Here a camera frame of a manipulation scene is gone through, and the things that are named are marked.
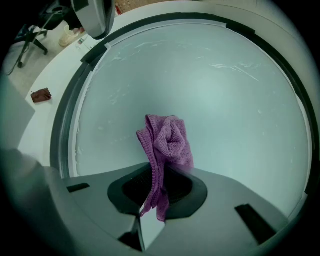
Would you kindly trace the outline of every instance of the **brown cloth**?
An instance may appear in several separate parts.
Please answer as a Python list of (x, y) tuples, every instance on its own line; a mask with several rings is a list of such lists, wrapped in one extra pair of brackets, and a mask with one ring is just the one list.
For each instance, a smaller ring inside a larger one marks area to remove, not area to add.
[(31, 94), (34, 103), (45, 102), (51, 100), (52, 95), (48, 88), (38, 90)]

